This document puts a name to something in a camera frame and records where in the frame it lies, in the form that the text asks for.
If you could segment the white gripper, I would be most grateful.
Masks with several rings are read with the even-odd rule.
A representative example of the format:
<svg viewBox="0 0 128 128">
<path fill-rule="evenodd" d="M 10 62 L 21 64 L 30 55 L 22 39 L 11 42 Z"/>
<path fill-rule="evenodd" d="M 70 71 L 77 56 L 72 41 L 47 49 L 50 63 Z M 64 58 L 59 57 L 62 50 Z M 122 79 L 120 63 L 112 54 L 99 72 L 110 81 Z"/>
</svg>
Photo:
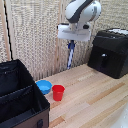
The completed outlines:
<svg viewBox="0 0 128 128">
<path fill-rule="evenodd" d="M 72 48 L 75 48 L 75 41 L 89 41 L 91 36 L 91 25 L 89 23 L 61 23 L 58 25 L 58 37 L 60 39 L 73 40 Z"/>
</svg>

